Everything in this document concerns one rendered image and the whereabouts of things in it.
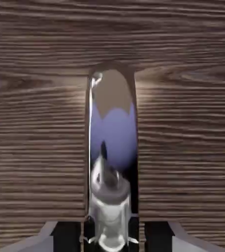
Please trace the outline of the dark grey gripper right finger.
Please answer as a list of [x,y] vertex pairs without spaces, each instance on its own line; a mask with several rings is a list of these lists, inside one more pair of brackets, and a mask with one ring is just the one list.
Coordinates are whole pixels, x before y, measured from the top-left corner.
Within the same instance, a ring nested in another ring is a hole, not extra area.
[[225,248],[189,235],[178,222],[145,223],[145,252],[225,252]]

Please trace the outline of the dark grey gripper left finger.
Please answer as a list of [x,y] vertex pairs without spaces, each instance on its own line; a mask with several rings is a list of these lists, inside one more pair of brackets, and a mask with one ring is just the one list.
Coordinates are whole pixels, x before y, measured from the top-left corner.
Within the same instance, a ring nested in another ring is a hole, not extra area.
[[7,245],[0,252],[81,252],[81,223],[48,221],[37,235]]

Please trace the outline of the curved shiny metal handle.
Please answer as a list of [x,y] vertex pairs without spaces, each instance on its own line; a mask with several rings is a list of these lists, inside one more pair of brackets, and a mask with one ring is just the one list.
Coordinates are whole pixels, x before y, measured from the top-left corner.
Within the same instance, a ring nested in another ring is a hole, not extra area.
[[138,252],[138,127],[133,70],[94,66],[86,91],[87,193],[83,252]]

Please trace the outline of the dark wood cabinet door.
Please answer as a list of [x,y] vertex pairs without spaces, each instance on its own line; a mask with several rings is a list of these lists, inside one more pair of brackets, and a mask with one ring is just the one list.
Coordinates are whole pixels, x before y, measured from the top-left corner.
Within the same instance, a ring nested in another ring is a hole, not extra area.
[[142,221],[225,248],[225,0],[0,0],[0,247],[85,216],[85,92],[135,71]]

